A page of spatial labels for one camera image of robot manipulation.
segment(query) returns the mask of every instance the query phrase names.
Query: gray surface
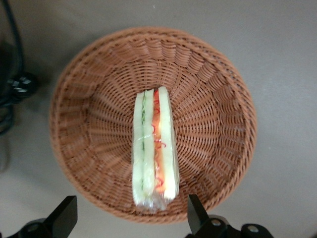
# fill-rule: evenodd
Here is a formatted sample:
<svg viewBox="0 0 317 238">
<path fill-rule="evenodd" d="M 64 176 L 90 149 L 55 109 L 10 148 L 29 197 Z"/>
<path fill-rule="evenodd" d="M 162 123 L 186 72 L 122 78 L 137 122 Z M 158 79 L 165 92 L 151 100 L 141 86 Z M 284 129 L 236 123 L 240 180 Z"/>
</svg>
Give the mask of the gray surface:
<svg viewBox="0 0 317 238">
<path fill-rule="evenodd" d="M 262 224 L 276 238 L 317 232 L 316 0 L 10 2 L 28 68 L 43 77 L 43 86 L 18 107 L 18 125 L 8 135 L 11 164 L 0 175 L 5 236 L 47 216 L 69 194 L 79 200 L 71 238 L 182 238 L 189 232 L 186 223 L 140 225 L 96 208 L 68 182 L 50 147 L 48 109 L 61 70 L 98 37 L 143 25 L 179 28 L 207 41 L 235 64 L 253 95 L 259 122 L 254 160 L 240 186 L 211 213 L 236 228 Z"/>
</svg>

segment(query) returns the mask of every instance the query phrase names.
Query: black power cord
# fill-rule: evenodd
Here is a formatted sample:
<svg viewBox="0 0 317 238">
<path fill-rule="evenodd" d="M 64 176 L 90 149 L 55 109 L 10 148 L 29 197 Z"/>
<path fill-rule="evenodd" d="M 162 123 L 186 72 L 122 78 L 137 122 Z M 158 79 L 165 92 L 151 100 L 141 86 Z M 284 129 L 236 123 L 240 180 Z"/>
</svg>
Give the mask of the black power cord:
<svg viewBox="0 0 317 238">
<path fill-rule="evenodd" d="M 13 126 L 13 105 L 21 102 L 25 98 L 30 97 L 36 92 L 38 88 L 36 76 L 31 73 L 24 72 L 24 54 L 22 42 L 9 2 L 7 0 L 1 0 L 1 2 L 8 18 L 17 49 L 17 74 L 12 79 L 6 79 L 8 89 L 3 95 L 0 95 L 0 110 L 5 112 L 3 116 L 0 115 L 0 136 L 8 132 Z"/>
</svg>

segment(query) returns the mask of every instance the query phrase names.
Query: wicker basket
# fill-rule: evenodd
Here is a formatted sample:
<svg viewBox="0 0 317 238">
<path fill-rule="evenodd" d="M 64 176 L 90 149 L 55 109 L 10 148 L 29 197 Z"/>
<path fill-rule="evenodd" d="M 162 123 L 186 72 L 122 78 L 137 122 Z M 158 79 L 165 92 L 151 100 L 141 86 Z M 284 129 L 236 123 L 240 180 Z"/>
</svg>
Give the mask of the wicker basket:
<svg viewBox="0 0 317 238">
<path fill-rule="evenodd" d="M 136 94 L 170 94 L 180 193 L 166 211 L 136 209 L 131 192 L 131 135 Z M 62 73 L 51 107 L 55 155 L 73 185 L 105 211 L 141 223 L 187 217 L 187 195 L 209 210 L 238 185 L 252 159 L 256 114 L 232 63 L 188 33 L 127 29 L 84 49 Z"/>
</svg>

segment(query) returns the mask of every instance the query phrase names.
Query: sandwich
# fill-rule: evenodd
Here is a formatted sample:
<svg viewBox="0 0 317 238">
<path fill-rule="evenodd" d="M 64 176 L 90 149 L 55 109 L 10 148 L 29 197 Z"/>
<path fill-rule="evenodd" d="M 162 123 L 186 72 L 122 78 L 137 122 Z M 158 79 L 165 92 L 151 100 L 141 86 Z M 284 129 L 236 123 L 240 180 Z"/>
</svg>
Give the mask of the sandwich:
<svg viewBox="0 0 317 238">
<path fill-rule="evenodd" d="M 175 134 L 165 87 L 137 94 L 132 163 L 135 204 L 164 209 L 179 193 Z"/>
</svg>

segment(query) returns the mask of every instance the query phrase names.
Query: basket rim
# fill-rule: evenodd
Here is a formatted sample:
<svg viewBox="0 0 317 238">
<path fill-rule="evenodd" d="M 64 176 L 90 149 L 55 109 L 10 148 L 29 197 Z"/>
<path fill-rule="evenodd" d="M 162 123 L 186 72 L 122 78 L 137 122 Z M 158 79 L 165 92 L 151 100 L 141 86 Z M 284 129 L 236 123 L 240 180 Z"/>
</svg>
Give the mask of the basket rim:
<svg viewBox="0 0 317 238">
<path fill-rule="evenodd" d="M 250 138 L 252 141 L 252 146 L 249 148 L 248 156 L 246 154 L 246 148 L 244 148 L 244 151 L 242 153 L 243 157 L 246 159 L 245 163 L 239 163 L 239 166 L 241 166 L 240 173 L 235 173 L 233 178 L 224 186 L 221 190 L 221 193 L 217 197 L 213 197 L 206 204 L 204 204 L 205 209 L 208 211 L 211 208 L 219 205 L 222 203 L 226 198 L 232 194 L 232 192 L 235 190 L 235 188 L 238 187 L 240 182 L 242 181 L 243 177 L 245 176 L 248 168 L 250 167 L 250 163 L 256 148 L 256 140 L 257 140 L 257 117 L 256 117 L 256 111 L 253 104 L 253 100 L 251 97 L 251 94 L 246 87 L 243 79 L 240 76 L 240 73 L 238 70 L 234 67 L 234 65 L 230 62 L 227 57 L 222 54 L 220 51 L 212 47 L 210 44 L 205 42 L 204 40 L 195 37 L 186 31 L 173 29 L 173 28 L 167 28 L 167 27 L 155 27 L 155 26 L 145 26 L 145 27 L 132 27 L 127 28 L 123 30 L 116 31 L 114 33 L 102 36 L 96 40 L 94 40 L 92 43 L 90 43 L 88 46 L 86 46 L 84 49 L 82 49 L 75 57 L 68 63 L 68 65 L 65 67 L 65 69 L 62 71 L 57 83 L 55 92 L 52 96 L 51 100 L 51 106 L 50 106 L 50 120 L 49 120 L 49 126 L 50 126 L 50 139 L 51 139 L 51 145 L 53 147 L 53 152 L 55 157 L 57 158 L 57 161 L 65 174 L 65 176 L 69 179 L 69 181 L 72 183 L 72 185 L 75 186 L 75 188 L 86 197 L 90 202 L 95 204 L 97 207 L 106 210 L 110 212 L 112 215 L 115 215 L 120 218 L 124 218 L 130 221 L 135 221 L 138 223 L 155 223 L 155 224 L 172 224 L 172 223 L 179 223 L 183 222 L 187 214 L 177 214 L 172 216 L 155 216 L 157 219 L 155 222 L 149 221 L 148 216 L 139 216 L 137 220 L 135 220 L 135 215 L 123 213 L 119 210 L 116 210 L 114 207 L 110 207 L 105 205 L 104 203 L 98 201 L 93 195 L 91 195 L 89 192 L 85 191 L 82 187 L 81 183 L 73 176 L 73 174 L 70 172 L 70 169 L 67 167 L 63 155 L 61 154 L 60 144 L 58 142 L 58 123 L 56 118 L 58 118 L 58 115 L 56 114 L 56 109 L 61 103 L 62 97 L 59 96 L 61 94 L 61 91 L 66 83 L 66 76 L 73 71 L 79 64 L 79 62 L 89 56 L 89 52 L 92 52 L 97 49 L 97 46 L 107 47 L 106 44 L 109 44 L 110 42 L 115 41 L 126 41 L 127 37 L 136 36 L 136 35 L 145 35 L 145 34 L 151 34 L 151 35 L 168 35 L 170 37 L 175 37 L 180 40 L 184 40 L 184 44 L 186 46 L 191 46 L 191 50 L 195 52 L 199 52 L 199 54 L 207 61 L 212 62 L 215 66 L 220 68 L 225 68 L 224 72 L 222 72 L 228 82 L 230 84 L 234 84 L 234 78 L 238 78 L 240 82 L 240 86 L 243 87 L 243 95 L 240 95 L 235 91 L 235 96 L 239 99 L 239 102 L 243 102 L 242 97 L 247 95 L 248 101 L 245 102 L 244 107 L 242 107 L 242 112 L 244 117 L 248 117 L 245 120 L 245 126 L 246 130 L 253 131 L 253 137 Z M 211 58 L 214 59 L 214 57 L 221 57 L 220 62 L 211 61 Z"/>
</svg>

